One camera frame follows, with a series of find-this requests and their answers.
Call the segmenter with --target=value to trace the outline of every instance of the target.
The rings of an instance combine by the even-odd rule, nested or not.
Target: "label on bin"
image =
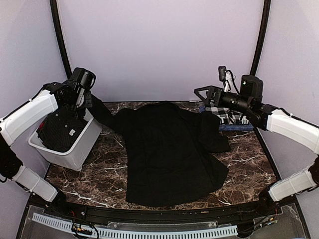
[[[73,136],[73,135],[74,135],[74,133],[75,133],[75,130],[74,130],[74,129],[72,129],[72,130],[69,132],[69,135]]]

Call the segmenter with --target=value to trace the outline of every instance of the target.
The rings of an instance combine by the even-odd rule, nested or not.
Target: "blue fabric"
[[[205,111],[205,106],[199,107],[199,112]],[[250,124],[221,124],[219,126],[220,131],[253,131],[254,127]]]

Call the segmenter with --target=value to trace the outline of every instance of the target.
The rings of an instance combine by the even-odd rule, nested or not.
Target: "lavender wall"
[[[72,68],[104,101],[198,100],[218,66],[247,74],[262,0],[59,0]]]
[[[0,1],[0,117],[31,98],[44,83],[66,79],[48,0]],[[27,144],[34,128],[12,149],[44,176],[48,163]],[[0,238],[14,239],[29,194],[15,183],[0,184]]]
[[[284,107],[319,124],[319,2],[272,1],[265,45],[257,72],[264,102]],[[312,164],[316,155],[274,133],[262,133],[281,176]],[[319,190],[298,196],[312,238],[319,238]]]

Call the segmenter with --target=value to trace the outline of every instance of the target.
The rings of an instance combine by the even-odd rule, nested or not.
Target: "white cable tray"
[[[66,233],[73,233],[71,220],[53,218],[50,215],[39,213],[33,213],[32,220]],[[95,227],[101,239],[214,239],[238,235],[237,226],[189,232],[133,232]],[[95,230],[89,226],[82,226],[82,228],[93,231],[91,238],[97,238]]]

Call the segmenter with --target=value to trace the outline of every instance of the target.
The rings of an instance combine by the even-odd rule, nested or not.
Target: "black arm joint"
[[[77,100],[77,94],[68,84],[53,82],[45,87],[51,94],[54,94],[59,108],[65,105],[74,105]]]
[[[23,166],[22,161],[17,158],[0,133],[0,174],[5,178],[12,179],[21,166]]]
[[[268,117],[276,109],[278,108],[272,105],[261,105],[256,109],[248,110],[246,116],[254,127],[267,130]]]
[[[316,158],[315,163],[310,166],[308,171],[311,173],[313,181],[319,185],[319,157]]]

